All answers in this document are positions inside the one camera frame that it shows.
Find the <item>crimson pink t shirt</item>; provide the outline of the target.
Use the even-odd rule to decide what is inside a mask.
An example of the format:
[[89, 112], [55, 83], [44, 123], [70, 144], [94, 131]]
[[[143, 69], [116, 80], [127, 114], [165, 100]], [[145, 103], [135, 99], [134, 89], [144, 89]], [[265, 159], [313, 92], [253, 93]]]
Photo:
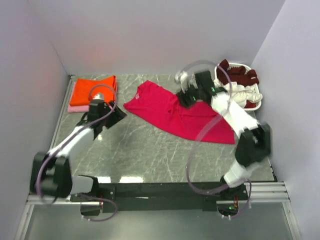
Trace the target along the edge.
[[153, 126], [187, 140], [196, 140], [200, 131], [219, 114], [204, 102], [190, 108], [180, 105], [178, 97], [149, 80], [137, 87], [132, 100], [124, 108]]

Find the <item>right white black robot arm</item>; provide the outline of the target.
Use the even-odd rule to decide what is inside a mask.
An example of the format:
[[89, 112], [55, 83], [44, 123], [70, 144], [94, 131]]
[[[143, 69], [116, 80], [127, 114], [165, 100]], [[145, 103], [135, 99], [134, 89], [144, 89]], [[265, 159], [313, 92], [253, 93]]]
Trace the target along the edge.
[[217, 112], [197, 134], [192, 152], [196, 150], [198, 142], [212, 130], [220, 121], [225, 120], [238, 138], [235, 149], [235, 160], [229, 170], [222, 176], [221, 185], [213, 189], [197, 188], [189, 177], [188, 185], [200, 195], [210, 196], [220, 193], [221, 197], [230, 200], [237, 194], [237, 187], [249, 180], [252, 172], [260, 166], [261, 162], [272, 151], [271, 127], [261, 124], [249, 115], [233, 100], [232, 89], [215, 86], [211, 73], [208, 70], [197, 72], [195, 75], [196, 86], [190, 84], [190, 76], [185, 71], [180, 71], [174, 77], [181, 90], [178, 96], [182, 97], [182, 105], [190, 107], [197, 100], [208, 104], [209, 108]]

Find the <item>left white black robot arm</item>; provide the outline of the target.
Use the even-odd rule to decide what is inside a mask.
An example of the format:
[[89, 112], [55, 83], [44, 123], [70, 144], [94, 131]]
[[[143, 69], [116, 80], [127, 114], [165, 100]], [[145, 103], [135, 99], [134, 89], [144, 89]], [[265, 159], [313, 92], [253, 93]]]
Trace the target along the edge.
[[100, 195], [98, 179], [80, 175], [73, 177], [70, 162], [100, 135], [127, 116], [117, 101], [93, 99], [75, 128], [59, 145], [47, 152], [38, 152], [32, 163], [29, 190], [40, 198], [66, 198], [82, 193], [88, 201]]

